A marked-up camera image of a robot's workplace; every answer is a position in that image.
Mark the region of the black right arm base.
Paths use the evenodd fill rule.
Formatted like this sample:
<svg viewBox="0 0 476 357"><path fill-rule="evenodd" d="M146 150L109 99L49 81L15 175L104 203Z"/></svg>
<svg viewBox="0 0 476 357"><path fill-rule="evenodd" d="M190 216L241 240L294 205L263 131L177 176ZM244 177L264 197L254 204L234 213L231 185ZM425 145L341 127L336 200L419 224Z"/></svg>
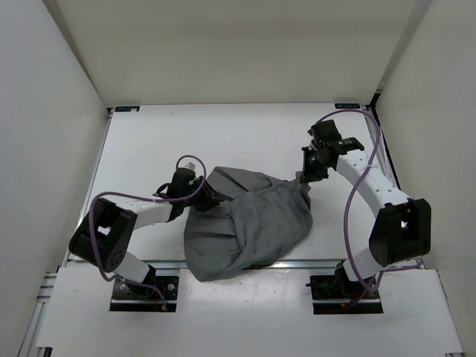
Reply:
<svg viewBox="0 0 476 357"><path fill-rule="evenodd" d="M350 281L343 263L332 274L314 274L306 287L312 295L314 315L375 315L384 312L378 291L366 290L358 281Z"/></svg>

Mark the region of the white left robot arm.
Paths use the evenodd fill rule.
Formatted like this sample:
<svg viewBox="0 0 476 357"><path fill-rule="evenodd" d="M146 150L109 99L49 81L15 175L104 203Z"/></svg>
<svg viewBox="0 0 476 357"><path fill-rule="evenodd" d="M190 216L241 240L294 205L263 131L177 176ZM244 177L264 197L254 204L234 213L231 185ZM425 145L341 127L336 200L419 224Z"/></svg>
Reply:
<svg viewBox="0 0 476 357"><path fill-rule="evenodd" d="M155 269L127 251L134 231L168 223L192 207L198 212L225 201L202 177L183 184L161 185L151 201L133 199L116 204L100 197L74 232L69 251L105 273L122 278L140 298L153 294Z"/></svg>

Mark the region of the grey pleated skirt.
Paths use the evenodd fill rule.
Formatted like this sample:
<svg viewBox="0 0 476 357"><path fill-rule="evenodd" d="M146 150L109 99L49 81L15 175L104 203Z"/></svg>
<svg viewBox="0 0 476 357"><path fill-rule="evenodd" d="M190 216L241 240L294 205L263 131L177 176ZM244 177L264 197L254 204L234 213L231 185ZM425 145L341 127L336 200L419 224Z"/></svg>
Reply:
<svg viewBox="0 0 476 357"><path fill-rule="evenodd" d="M311 187L298 177L214 167L208 183L225 200L204 213L190 209L184 229L187 267L200 282L269 266L312 230Z"/></svg>

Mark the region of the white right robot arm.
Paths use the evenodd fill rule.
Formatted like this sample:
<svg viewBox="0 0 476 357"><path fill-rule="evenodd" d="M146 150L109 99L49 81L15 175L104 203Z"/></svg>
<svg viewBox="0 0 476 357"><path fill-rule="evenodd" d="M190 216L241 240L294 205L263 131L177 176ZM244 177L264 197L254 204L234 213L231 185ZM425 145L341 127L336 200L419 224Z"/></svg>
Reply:
<svg viewBox="0 0 476 357"><path fill-rule="evenodd" d="M334 288L349 298L366 279L391 266L423 257L431 250L431 206L425 199L412 199L373 165L373 157L355 138L321 142L304 147L300 180L310 183L327 179L333 169L353 186L344 206L344 245L347 259L337 268ZM375 216L367 247L353 254L348 218L355 194L363 198Z"/></svg>

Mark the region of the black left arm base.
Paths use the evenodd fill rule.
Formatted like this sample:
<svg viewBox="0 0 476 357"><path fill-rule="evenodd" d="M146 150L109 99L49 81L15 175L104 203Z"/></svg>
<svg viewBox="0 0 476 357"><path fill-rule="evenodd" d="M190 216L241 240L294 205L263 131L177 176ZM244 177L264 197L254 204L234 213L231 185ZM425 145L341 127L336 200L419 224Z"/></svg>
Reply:
<svg viewBox="0 0 476 357"><path fill-rule="evenodd" d="M177 309L179 273L155 271L137 286L123 277L116 277L109 304L111 312L166 312Z"/></svg>

